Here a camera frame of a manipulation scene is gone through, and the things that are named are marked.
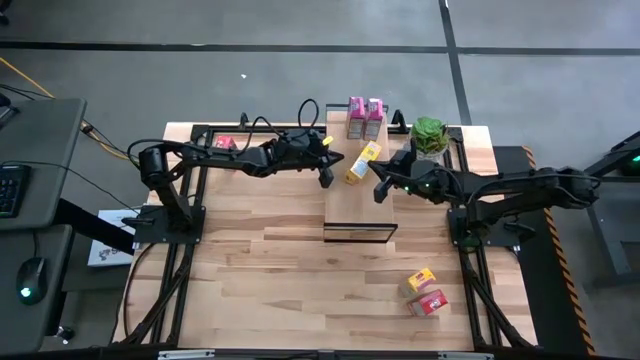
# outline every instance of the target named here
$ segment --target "wooden tabletop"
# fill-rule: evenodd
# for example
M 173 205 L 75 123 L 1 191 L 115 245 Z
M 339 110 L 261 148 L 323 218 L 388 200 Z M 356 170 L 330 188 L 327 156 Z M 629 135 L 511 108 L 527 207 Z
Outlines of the wooden tabletop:
M 187 141 L 192 125 L 167 124 L 165 139 Z M 470 170 L 496 173 L 488 128 L 468 126 L 462 131 Z M 233 136 L 243 146 L 246 136 Z M 270 138 L 255 135 L 252 144 Z M 391 136 L 390 151 L 404 141 L 405 136 Z M 257 179 L 241 172 L 208 171 L 205 234 L 196 247 L 180 347 L 473 348 L 460 263 L 445 222 L 448 205 L 391 190 L 399 228 L 389 243 L 330 244 L 322 241 L 325 190 L 317 172 L 279 172 Z M 149 201 L 157 202 L 155 194 Z M 166 251 L 163 245 L 152 249 L 134 277 L 128 304 L 131 327 L 158 296 Z M 536 343 L 516 258 L 505 249 L 486 252 L 496 302 L 524 338 Z M 424 267 L 437 278 L 432 289 L 441 289 L 450 303 L 427 318 L 416 318 L 398 284 Z M 165 336 L 173 300 L 168 309 Z M 484 306 L 479 305 L 479 313 L 489 339 Z M 121 323 L 114 341 L 123 338 Z

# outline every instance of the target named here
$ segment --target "pink carton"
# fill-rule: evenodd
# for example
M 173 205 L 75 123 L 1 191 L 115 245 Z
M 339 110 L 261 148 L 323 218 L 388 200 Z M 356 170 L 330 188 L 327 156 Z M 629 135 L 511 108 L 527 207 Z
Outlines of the pink carton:
M 366 119 L 364 99 L 358 96 L 349 98 L 347 109 L 347 139 L 361 139 Z
M 364 136 L 365 140 L 375 141 L 378 139 L 380 126 L 384 121 L 384 109 L 382 100 L 369 99 L 367 103 L 367 120 L 365 121 Z

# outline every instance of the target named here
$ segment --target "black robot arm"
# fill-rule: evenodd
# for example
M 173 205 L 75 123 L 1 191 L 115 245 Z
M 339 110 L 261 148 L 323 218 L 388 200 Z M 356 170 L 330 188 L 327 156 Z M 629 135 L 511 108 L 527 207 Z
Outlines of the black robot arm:
M 178 194 L 173 182 L 184 175 L 187 169 L 233 169 L 260 178 L 284 170 L 318 169 L 320 185 L 327 188 L 333 181 L 330 167 L 344 159 L 344 155 L 329 150 L 329 142 L 319 132 L 305 128 L 285 131 L 276 139 L 242 150 L 162 141 L 139 153 L 140 177 L 149 190 L 156 191 L 166 208 L 169 229 L 183 231 L 191 225 L 190 208 L 187 199 Z M 167 161 L 169 153 L 181 158 L 171 169 Z
M 381 182 L 374 199 L 382 202 L 393 186 L 435 204 L 464 205 L 467 228 L 495 224 L 500 218 L 552 206 L 583 209 L 598 199 L 597 178 L 569 167 L 478 175 L 445 168 L 429 160 L 416 160 L 415 150 L 399 150 L 389 161 L 371 161 Z M 487 195 L 512 195 L 502 200 L 478 200 Z

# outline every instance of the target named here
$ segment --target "black desk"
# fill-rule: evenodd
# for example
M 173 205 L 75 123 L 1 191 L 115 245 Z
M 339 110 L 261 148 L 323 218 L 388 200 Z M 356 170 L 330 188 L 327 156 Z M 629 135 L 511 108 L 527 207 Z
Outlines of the black desk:
M 0 231 L 69 224 L 108 246 L 133 254 L 133 236 L 60 198 L 87 103 L 82 99 L 27 101 L 0 130 L 0 164 L 37 161 L 32 167 L 20 216 L 0 220 Z
M 18 300 L 16 275 L 23 261 L 33 256 L 30 230 L 0 233 L 0 319 L 3 331 L 0 352 L 15 354 L 40 349 L 45 335 L 54 335 L 62 311 L 64 294 L 60 292 L 66 257 L 71 249 L 73 230 L 57 225 L 36 232 L 39 256 L 47 261 L 47 294 L 36 305 Z
M 43 336 L 55 334 L 65 300 L 62 279 L 75 233 L 133 254 L 133 236 L 60 197 L 86 102 L 55 99 L 14 105 L 20 112 L 0 130 L 0 164 L 54 165 L 27 163 L 32 171 L 20 214 L 0 219 L 2 354 L 37 351 Z M 40 254 L 47 258 L 49 289 L 40 303 L 25 306 L 17 299 L 16 275 L 20 264 L 33 255 L 33 229 L 40 233 Z

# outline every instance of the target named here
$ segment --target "desk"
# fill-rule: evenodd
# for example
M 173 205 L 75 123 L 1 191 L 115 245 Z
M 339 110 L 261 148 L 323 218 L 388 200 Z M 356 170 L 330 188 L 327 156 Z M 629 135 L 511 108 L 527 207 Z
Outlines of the desk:
M 192 126 L 169 123 L 164 138 L 187 141 Z M 495 173 L 488 128 L 462 127 L 462 131 L 471 171 Z M 254 135 L 252 144 L 271 137 Z M 246 141 L 246 135 L 234 138 L 239 147 Z M 395 151 L 406 138 L 389 140 L 390 151 Z M 324 190 L 316 172 L 280 172 L 256 179 L 240 172 L 208 171 L 205 235 L 196 246 L 180 347 L 473 348 L 458 253 L 449 243 L 447 205 L 392 190 L 399 227 L 391 241 L 324 243 Z M 149 201 L 157 202 L 156 195 L 151 194 Z M 166 252 L 167 246 L 156 246 L 138 268 L 128 306 L 132 326 L 158 295 Z M 504 249 L 486 252 L 496 302 L 520 333 L 535 343 L 518 262 Z M 433 316 L 415 318 L 398 293 L 398 284 L 423 267 L 434 272 L 438 279 L 434 288 L 442 289 L 450 304 Z M 488 339 L 486 312 L 479 308 Z M 168 309 L 163 338 L 172 303 Z M 122 338 L 119 321 L 114 341 Z
M 24 161 L 32 171 L 20 215 L 2 219 L 0 231 L 69 224 L 92 239 L 132 253 L 133 237 L 129 233 L 60 197 L 86 101 L 55 99 L 20 102 L 15 106 L 20 112 L 12 115 L 0 130 L 0 164 Z
M 38 304 L 23 305 L 18 300 L 16 275 L 22 263 L 33 256 L 31 230 L 0 233 L 0 318 L 6 329 L 0 336 L 3 355 L 35 352 L 42 345 L 45 335 L 54 335 L 59 319 L 52 316 L 62 310 L 60 294 L 65 259 L 71 249 L 71 226 L 57 225 L 36 233 L 39 254 L 47 264 L 47 294 Z

